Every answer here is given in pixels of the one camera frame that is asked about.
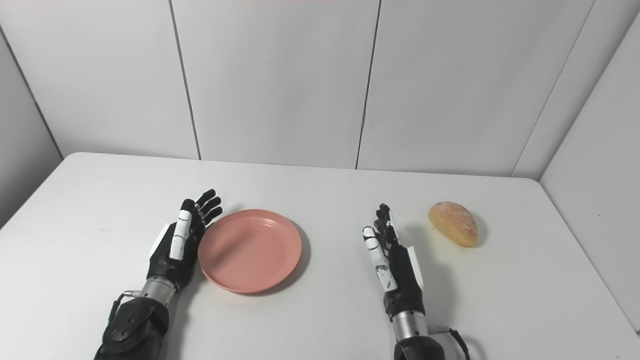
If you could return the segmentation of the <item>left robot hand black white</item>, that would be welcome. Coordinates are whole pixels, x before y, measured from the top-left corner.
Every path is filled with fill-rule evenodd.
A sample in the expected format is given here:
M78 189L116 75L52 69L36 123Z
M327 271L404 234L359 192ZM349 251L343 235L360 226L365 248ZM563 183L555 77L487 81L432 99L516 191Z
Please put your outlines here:
M197 200L185 199L176 221L160 235L150 256L146 277L167 280L176 292L185 289L194 276L202 237L222 212L222 199L214 189L209 189Z

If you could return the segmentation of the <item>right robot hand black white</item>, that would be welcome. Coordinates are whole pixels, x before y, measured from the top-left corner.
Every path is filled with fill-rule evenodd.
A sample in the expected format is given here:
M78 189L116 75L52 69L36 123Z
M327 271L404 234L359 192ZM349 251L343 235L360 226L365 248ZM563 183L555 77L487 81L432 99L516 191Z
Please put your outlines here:
M423 291L419 285L409 248L398 237L393 212L386 203L375 211L374 225L362 229L367 253L382 285L382 303L390 321L400 313L425 314Z

